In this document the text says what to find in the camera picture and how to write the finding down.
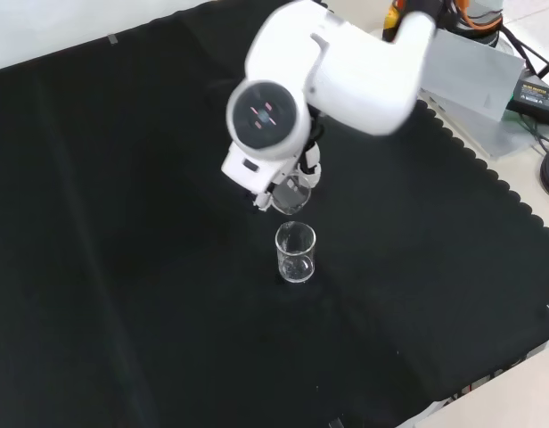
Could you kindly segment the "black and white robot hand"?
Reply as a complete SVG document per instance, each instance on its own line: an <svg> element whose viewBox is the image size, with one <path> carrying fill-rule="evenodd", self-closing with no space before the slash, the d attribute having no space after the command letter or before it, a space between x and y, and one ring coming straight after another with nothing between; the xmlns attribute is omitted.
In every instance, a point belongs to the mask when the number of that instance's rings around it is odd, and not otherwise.
<svg viewBox="0 0 549 428"><path fill-rule="evenodd" d="M321 175L320 149L316 140L310 138L301 155L287 161L263 193L251 195L253 206L263 212L273 208L284 215L294 215L306 206Z"/></svg>

